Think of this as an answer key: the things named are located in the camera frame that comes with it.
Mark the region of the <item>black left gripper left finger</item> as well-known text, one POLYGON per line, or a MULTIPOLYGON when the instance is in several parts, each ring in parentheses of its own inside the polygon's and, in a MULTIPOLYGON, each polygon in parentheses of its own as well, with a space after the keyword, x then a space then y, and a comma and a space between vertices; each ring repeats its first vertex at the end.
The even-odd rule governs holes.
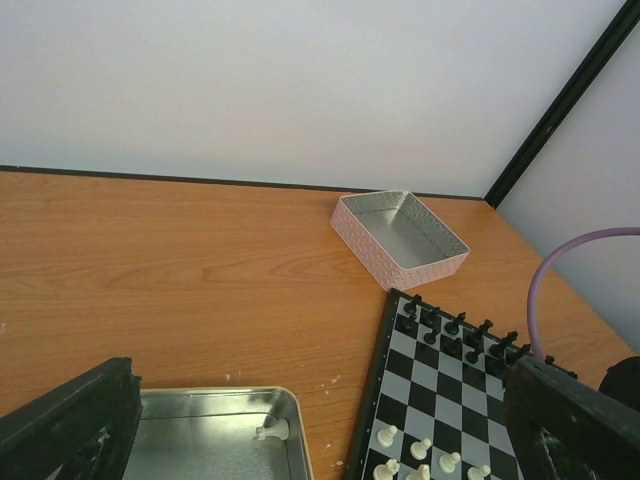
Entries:
POLYGON ((142 415, 132 359, 114 357, 1 418, 3 479, 121 479, 142 415))

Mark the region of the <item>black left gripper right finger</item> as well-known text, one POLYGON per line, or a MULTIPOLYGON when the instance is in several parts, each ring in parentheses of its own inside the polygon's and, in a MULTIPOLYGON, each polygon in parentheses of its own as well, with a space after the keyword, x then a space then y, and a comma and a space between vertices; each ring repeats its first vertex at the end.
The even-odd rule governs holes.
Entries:
POLYGON ((508 368, 505 424, 526 479, 639 477, 639 409, 598 389, 530 357, 508 368))

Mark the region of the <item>white pawn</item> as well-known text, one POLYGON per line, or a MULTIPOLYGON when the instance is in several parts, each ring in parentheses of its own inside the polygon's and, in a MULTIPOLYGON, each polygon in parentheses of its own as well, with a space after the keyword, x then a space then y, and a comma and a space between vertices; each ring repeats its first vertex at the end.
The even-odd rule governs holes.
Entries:
POLYGON ((410 454, 415 460, 425 460, 427 453, 432 446, 430 438, 424 438, 420 441, 415 441, 410 445, 410 454))
POLYGON ((397 427, 395 425, 389 425, 377 432, 376 440, 381 447, 389 448, 393 444, 397 433, 397 427))

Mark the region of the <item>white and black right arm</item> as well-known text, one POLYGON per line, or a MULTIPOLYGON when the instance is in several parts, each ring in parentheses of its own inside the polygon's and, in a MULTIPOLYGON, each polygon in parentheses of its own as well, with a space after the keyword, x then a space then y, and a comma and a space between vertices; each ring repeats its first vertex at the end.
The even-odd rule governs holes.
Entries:
POLYGON ((609 367, 598 391, 638 410, 639 357, 629 357, 609 367))

